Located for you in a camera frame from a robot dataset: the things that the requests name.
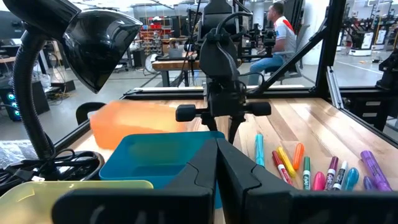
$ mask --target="purple marker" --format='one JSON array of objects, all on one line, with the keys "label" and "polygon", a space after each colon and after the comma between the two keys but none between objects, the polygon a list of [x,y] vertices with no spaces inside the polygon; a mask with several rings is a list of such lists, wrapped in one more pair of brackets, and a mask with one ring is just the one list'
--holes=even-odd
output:
[{"label": "purple marker", "polygon": [[365,186],[366,190],[377,190],[373,184],[373,180],[368,176],[363,178],[363,185]]},{"label": "purple marker", "polygon": [[386,176],[383,174],[383,171],[380,169],[373,153],[371,151],[363,151],[361,152],[361,158],[377,189],[380,191],[392,191],[390,184],[388,183]]}]

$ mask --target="black lamp shade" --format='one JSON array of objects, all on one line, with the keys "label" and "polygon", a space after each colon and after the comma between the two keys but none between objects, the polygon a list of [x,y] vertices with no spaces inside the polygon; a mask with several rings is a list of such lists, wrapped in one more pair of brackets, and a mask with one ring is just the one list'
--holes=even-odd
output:
[{"label": "black lamp shade", "polygon": [[137,19],[107,10],[83,11],[73,18],[62,45],[79,80],[99,92],[141,26]]}]

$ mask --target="blue marker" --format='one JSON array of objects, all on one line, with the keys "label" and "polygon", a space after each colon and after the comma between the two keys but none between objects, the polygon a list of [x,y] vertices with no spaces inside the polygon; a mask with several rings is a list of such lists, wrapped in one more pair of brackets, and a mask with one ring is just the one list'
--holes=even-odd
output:
[{"label": "blue marker", "polygon": [[263,167],[266,166],[264,163],[264,138],[262,137],[262,134],[256,135],[255,157],[256,164],[262,165]]},{"label": "blue marker", "polygon": [[359,179],[358,170],[355,169],[354,167],[351,168],[348,171],[348,173],[347,173],[347,177],[346,177],[346,179],[344,181],[344,185],[343,185],[343,189],[342,190],[348,190],[348,191],[354,190],[354,186],[358,182],[358,179]]}]

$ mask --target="person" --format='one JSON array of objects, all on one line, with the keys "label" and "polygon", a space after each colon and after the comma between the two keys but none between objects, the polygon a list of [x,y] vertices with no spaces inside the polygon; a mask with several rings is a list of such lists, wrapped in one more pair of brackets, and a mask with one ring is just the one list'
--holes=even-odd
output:
[{"label": "person", "polygon": [[[289,55],[278,55],[278,52],[283,51],[296,51],[296,36],[292,25],[283,16],[284,5],[280,2],[273,3],[268,9],[267,19],[274,23],[276,32],[276,42],[272,49],[272,58],[263,58],[255,62],[250,66],[250,72],[262,72],[269,67],[281,67],[284,61],[288,60],[293,56]],[[258,85],[259,76],[257,74],[249,76],[249,85]]]}]

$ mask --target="orange marker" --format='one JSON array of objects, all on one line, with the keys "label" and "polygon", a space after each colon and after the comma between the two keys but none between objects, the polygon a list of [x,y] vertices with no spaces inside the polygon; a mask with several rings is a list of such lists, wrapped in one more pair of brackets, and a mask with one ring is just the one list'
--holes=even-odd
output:
[{"label": "orange marker", "polygon": [[293,158],[293,168],[295,170],[298,170],[300,168],[300,163],[301,160],[303,159],[304,155],[304,145],[303,143],[298,143],[296,146],[296,151],[294,152],[294,158]]}]

